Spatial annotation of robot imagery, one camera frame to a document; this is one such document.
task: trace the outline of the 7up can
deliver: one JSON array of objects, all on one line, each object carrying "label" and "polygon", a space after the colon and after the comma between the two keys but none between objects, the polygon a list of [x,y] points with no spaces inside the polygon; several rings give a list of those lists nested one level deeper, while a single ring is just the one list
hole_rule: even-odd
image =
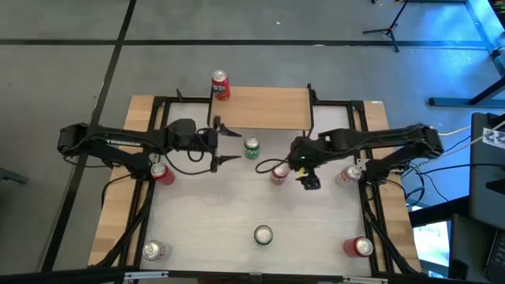
[{"label": "7up can", "polygon": [[244,141],[245,156],[247,159],[256,159],[260,155],[260,139],[250,136]]}]

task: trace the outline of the wooden table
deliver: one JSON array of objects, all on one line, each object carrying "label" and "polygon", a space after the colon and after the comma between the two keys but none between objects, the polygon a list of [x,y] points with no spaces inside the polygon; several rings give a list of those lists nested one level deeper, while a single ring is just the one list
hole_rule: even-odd
[{"label": "wooden table", "polygon": [[218,115],[228,128],[311,128],[307,88],[231,87],[230,90],[233,95],[226,101],[212,98],[211,121]]},{"label": "wooden table", "polygon": [[[124,129],[147,131],[153,99],[154,96],[152,95],[134,95],[132,97]],[[383,103],[377,101],[365,101],[364,103],[368,130],[388,129],[389,127]],[[354,117],[356,124],[360,125],[357,113],[355,113]],[[122,147],[122,149],[131,153],[141,151],[139,148],[131,147]],[[380,159],[392,151],[392,148],[373,150],[374,158]],[[127,174],[127,171],[124,167],[114,168],[110,179],[121,177],[125,174]],[[388,179],[400,182],[399,176],[395,174],[390,174]],[[107,190],[105,204],[103,205],[99,225],[96,230],[95,241],[88,261],[89,264],[99,262],[123,234],[127,223],[130,204],[132,202],[134,185],[134,180],[125,179],[110,185]],[[421,265],[413,241],[413,231],[410,226],[403,191],[397,185],[387,183],[380,186],[380,194],[382,197],[387,233],[390,239],[395,243],[396,248],[402,256],[406,258],[409,264],[420,271]],[[133,264],[133,254],[136,249],[137,238],[138,235],[135,234],[130,242],[130,254],[126,261],[127,264]],[[379,269],[380,271],[386,271],[382,246],[377,236],[375,238],[375,243]]]}]

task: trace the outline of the coca-cola can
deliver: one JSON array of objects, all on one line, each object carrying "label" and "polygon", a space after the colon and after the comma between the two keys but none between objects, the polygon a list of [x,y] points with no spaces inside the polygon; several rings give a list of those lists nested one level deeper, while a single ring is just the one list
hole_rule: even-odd
[{"label": "coca-cola can", "polygon": [[151,167],[151,176],[164,185],[171,185],[175,181],[174,173],[164,163],[156,163]]},{"label": "coca-cola can", "polygon": [[290,174],[290,166],[283,163],[271,171],[270,180],[274,185],[281,185],[286,181],[288,174]]},{"label": "coca-cola can", "polygon": [[222,70],[217,70],[212,74],[212,94],[218,100],[230,98],[230,80]]},{"label": "coca-cola can", "polygon": [[368,257],[373,252],[372,242],[366,237],[346,240],[343,248],[348,257]]}]

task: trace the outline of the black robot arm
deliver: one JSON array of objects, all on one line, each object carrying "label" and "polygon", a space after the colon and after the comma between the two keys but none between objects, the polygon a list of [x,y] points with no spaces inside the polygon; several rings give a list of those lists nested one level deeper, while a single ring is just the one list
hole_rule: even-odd
[{"label": "black robot arm", "polygon": [[[216,172],[218,166],[225,161],[239,158],[240,156],[216,155],[218,133],[240,136],[220,124],[219,117],[216,117],[213,128],[196,129],[193,119],[183,118],[148,133],[102,126],[90,128],[80,123],[60,130],[58,151],[64,157],[92,155],[102,159],[109,167],[114,164],[123,165],[132,174],[132,178],[146,181],[151,178],[151,153],[166,155],[172,150],[210,153],[211,172]],[[144,152],[131,154],[113,145],[141,147]]]},{"label": "black robot arm", "polygon": [[357,151],[403,146],[383,159],[371,159],[366,164],[365,178],[383,182],[393,169],[405,168],[415,158],[435,158],[443,153],[438,132],[426,125],[411,125],[402,129],[359,132],[334,129],[320,133],[316,140],[299,136],[291,143],[287,162],[292,170],[304,169],[299,180],[305,189],[319,189],[315,168],[329,161],[344,159]]}]

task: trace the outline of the gray floor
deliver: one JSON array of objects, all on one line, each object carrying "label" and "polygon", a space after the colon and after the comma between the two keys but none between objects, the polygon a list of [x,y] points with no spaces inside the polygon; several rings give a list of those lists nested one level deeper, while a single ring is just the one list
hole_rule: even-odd
[{"label": "gray floor", "polygon": [[[493,42],[503,29],[487,0],[471,0]],[[0,2],[0,39],[115,39],[127,0]],[[368,0],[139,1],[127,39],[370,39],[386,28],[399,6]],[[400,40],[480,40],[463,5],[407,6]],[[0,274],[35,271],[72,167],[56,152],[61,127],[88,121],[112,47],[0,46],[0,166],[31,178],[28,185],[0,183]],[[121,127],[131,95],[202,96],[212,71],[225,69],[232,84],[304,87],[321,99],[383,100],[391,127],[422,122],[440,132],[470,124],[474,111],[432,108],[431,96],[468,98],[499,79],[481,48],[390,47],[124,47],[102,115]],[[449,147],[469,131],[443,138]],[[460,151],[427,168],[469,162]],[[89,164],[98,161],[92,159]],[[99,217],[100,191],[109,170],[86,170],[57,269],[85,267]],[[448,199],[468,193],[468,169],[433,173]],[[418,187],[405,180],[407,190]],[[423,202],[443,199],[429,185]]]}]

